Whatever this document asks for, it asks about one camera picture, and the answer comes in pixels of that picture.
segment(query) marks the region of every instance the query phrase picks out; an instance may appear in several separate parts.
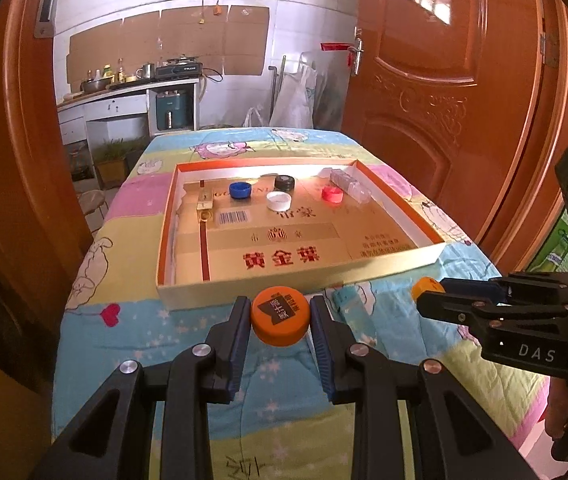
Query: orange bottle cap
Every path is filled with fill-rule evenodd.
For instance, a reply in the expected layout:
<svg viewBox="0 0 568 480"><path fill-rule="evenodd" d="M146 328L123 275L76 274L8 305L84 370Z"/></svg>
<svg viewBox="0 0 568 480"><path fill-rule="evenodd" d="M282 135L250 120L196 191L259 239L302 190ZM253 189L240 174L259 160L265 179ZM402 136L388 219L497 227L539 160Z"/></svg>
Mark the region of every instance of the orange bottle cap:
<svg viewBox="0 0 568 480"><path fill-rule="evenodd" d="M272 346L297 343L308 330L311 308L304 295L289 286L261 291L251 305L251 325L257 337Z"/></svg>
<svg viewBox="0 0 568 480"><path fill-rule="evenodd" d="M413 288L411 288L411 298L413 301L417 301L417 298L427 290L432 290L433 292L446 292L444 287L433 278L429 278L428 276L424 276L423 278L419 279Z"/></svg>

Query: door hinge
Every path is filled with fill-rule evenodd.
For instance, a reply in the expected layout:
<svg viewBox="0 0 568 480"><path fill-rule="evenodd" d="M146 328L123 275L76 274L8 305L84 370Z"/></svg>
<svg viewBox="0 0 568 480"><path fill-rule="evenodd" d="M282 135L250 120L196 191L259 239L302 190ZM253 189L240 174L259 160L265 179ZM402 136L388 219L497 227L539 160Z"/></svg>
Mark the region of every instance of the door hinge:
<svg viewBox="0 0 568 480"><path fill-rule="evenodd" d="M539 53L545 65L552 68L560 66L560 41L557 34L542 32L539 35Z"/></svg>

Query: green plant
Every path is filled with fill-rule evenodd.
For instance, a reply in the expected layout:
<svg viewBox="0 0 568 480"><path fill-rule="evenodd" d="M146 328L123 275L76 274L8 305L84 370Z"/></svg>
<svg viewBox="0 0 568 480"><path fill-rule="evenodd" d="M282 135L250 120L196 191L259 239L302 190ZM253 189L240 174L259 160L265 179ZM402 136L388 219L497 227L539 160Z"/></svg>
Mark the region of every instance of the green plant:
<svg viewBox="0 0 568 480"><path fill-rule="evenodd" d="M109 140L109 142L102 144L93 152L92 159L95 164L124 160L127 153L145 150L146 146L148 146L148 140L144 138Z"/></svg>

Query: blue bottle cap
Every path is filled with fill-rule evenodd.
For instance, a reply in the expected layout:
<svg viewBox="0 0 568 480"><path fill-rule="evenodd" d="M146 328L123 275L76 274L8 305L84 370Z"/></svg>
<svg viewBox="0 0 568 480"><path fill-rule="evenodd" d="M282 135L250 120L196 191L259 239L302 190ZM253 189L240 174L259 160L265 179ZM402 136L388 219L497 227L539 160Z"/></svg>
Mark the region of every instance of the blue bottle cap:
<svg viewBox="0 0 568 480"><path fill-rule="evenodd" d="M248 182L234 182L228 186L231 198L235 198L237 200L248 198L251 195L251 190L253 190L253 186L251 186Z"/></svg>

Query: metal bowl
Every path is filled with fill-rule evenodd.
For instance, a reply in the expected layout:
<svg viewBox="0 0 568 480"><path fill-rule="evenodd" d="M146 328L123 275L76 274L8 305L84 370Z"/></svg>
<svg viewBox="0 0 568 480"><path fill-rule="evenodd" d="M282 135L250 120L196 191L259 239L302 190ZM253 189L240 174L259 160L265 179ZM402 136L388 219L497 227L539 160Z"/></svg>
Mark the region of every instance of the metal bowl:
<svg viewBox="0 0 568 480"><path fill-rule="evenodd" d="M95 92L101 92L105 90L108 85L113 82L112 77L103 77L101 79L95 79L94 81L86 82L81 84L81 89L84 94L94 94Z"/></svg>

